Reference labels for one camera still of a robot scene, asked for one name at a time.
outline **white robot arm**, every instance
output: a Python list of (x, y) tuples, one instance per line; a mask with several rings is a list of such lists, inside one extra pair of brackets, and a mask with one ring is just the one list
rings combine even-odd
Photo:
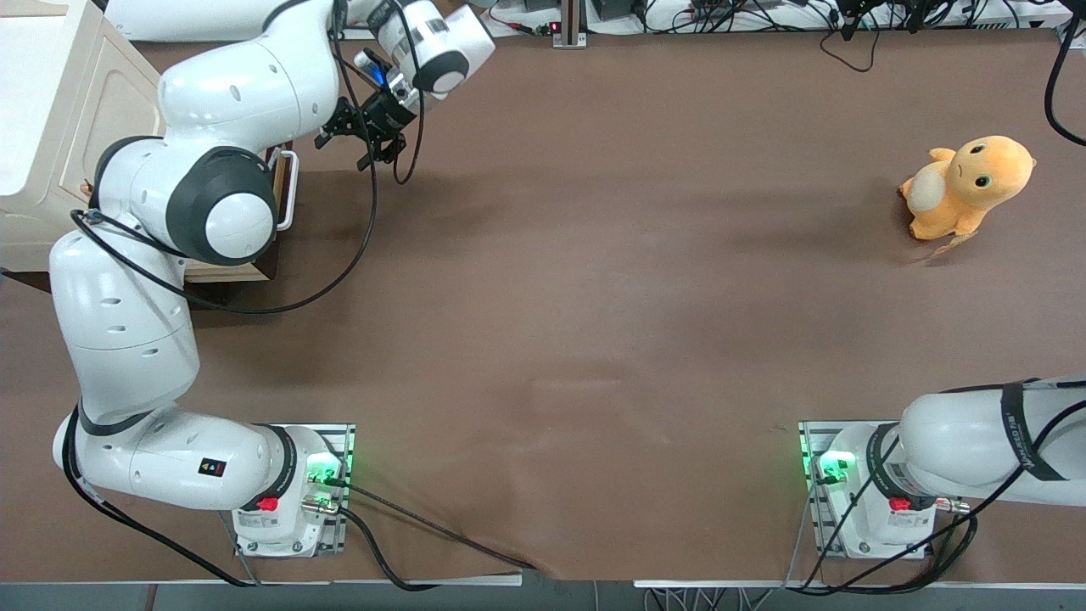
[[(90, 215), (91, 232), (67, 233), (50, 255), (53, 303), (81, 392), (71, 443), (90, 486), (190, 509), (236, 510), (239, 536), (258, 543), (262, 555), (313, 555), (324, 518), (302, 511), (313, 485), (307, 476), (338, 474), (339, 460), (308, 429), (178, 409), (174, 400), (200, 369), (188, 304), (101, 243), (178, 288), (187, 257), (236, 265), (258, 256), (276, 225), (262, 155), (332, 115), (339, 78), (327, 31), (344, 11), (369, 23), (393, 59), (406, 62), (402, 97), (377, 109), (386, 113), (409, 113), (407, 102), (446, 94), (494, 49), (470, 10), (445, 21), (428, 0), (416, 0), (402, 9), (416, 47), (404, 53), (394, 1), (289, 0), (268, 16), (261, 36), (163, 74), (164, 137), (128, 138), (102, 155), (91, 205), (116, 224), (93, 222)], [(387, 88), (375, 97), (388, 98)], [(376, 110), (366, 116), (382, 120)], [(58, 464), (67, 431), (65, 421), (54, 440)]]
[[(857, 499), (838, 534), (845, 552), (895, 556), (932, 534), (937, 508), (965, 511), (951, 499), (986, 499), (1020, 468), (1022, 475), (999, 500), (1086, 506), (1083, 380), (924, 395), (899, 423), (844, 429), (819, 458), (817, 474), (836, 520)], [(1065, 411), (1065, 420), (1057, 421)], [(1051, 431), (1035, 453), (1046, 428)], [(872, 485), (861, 494), (869, 479)]]

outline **cabinet handle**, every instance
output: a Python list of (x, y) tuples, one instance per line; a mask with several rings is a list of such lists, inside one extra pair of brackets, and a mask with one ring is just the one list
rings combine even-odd
[(275, 230), (277, 231), (286, 231), (294, 224), (294, 194), (298, 192), (298, 173), (302, 170), (302, 163), (294, 151), (280, 149), (279, 156), (290, 157), (290, 181), (287, 183), (287, 209), (283, 214), (282, 222), (275, 226)]

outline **orange plush toy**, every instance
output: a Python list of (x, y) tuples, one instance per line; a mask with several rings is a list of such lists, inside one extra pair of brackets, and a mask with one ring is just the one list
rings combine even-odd
[(909, 232), (922, 240), (954, 233), (942, 254), (976, 234), (989, 209), (1016, 195), (1030, 181), (1037, 160), (1006, 136), (978, 138), (955, 152), (932, 149), (932, 163), (900, 187), (912, 224)]

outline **red button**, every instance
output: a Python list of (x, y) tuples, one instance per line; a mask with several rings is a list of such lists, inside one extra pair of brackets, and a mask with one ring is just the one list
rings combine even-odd
[(901, 497), (893, 497), (889, 499), (891, 511), (909, 511), (912, 509), (912, 504), (909, 499), (902, 499)]
[(263, 499), (256, 501), (256, 507), (258, 507), (261, 511), (275, 511), (279, 507), (279, 499), (275, 497), (264, 497)]

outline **green led light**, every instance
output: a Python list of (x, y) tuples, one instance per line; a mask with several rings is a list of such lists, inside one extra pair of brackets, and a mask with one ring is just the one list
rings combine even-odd
[(305, 460), (305, 471), (313, 482), (336, 478), (340, 473), (341, 466), (340, 460), (331, 453), (310, 455)]
[(849, 468), (856, 464), (856, 455), (853, 453), (841, 453), (830, 450), (819, 457), (819, 471), (823, 478), (834, 478), (838, 481), (845, 480)]

